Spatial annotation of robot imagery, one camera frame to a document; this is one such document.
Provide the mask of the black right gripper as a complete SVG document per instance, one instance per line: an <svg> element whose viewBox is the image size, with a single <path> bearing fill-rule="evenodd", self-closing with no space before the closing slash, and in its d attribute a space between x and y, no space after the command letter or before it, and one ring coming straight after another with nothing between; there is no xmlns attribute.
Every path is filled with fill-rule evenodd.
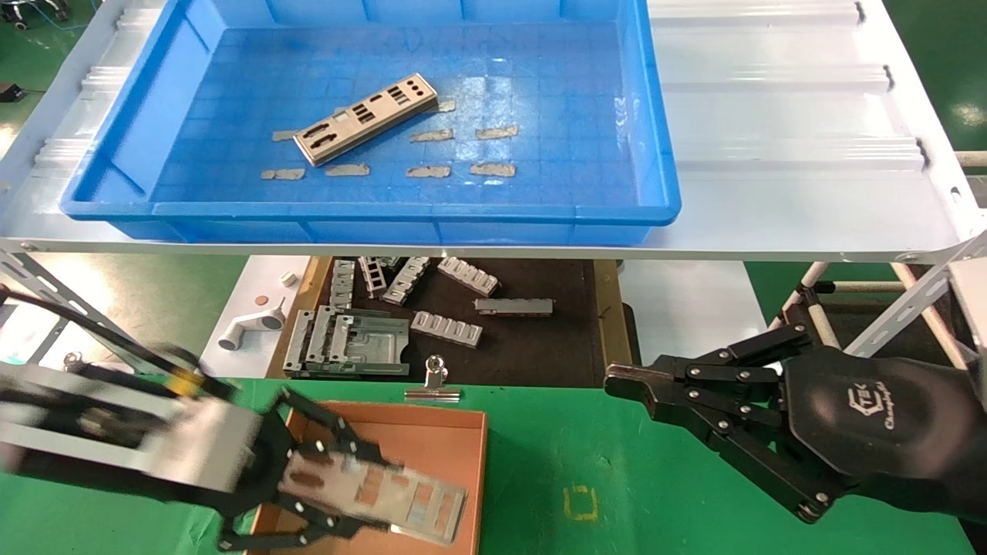
<svg viewBox="0 0 987 555"><path fill-rule="evenodd" d="M612 363L605 387L641 402L652 421L687 429L804 523L817 523L846 492L982 523L986 418L967 373L830 347L804 352L810 347L805 327L790 325L695 358ZM776 384L774 365L789 358L783 379L790 431L831 472L782 453L778 414L769 412L762 424L750 402L662 385Z"/></svg>

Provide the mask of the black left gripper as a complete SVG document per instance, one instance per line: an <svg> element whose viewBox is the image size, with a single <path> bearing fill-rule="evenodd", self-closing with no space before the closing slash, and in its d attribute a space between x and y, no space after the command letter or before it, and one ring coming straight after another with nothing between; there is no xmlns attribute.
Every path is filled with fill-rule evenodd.
<svg viewBox="0 0 987 555"><path fill-rule="evenodd" d="M379 443L359 435L348 419L293 388L278 393L278 410L285 412L286 422L262 419L251 438L239 433L232 439L223 432L218 449L205 460L212 481L184 488L184 502L213 509L223 517L219 551L299 548L326 537L352 540L363 528L390 530L385 521L317 508L299 496L278 491L278 483L294 446L307 454L337 452L389 469L403 469L404 463L386 458ZM263 505L296 514L305 524L287 533L238 533L235 520Z"/></svg>

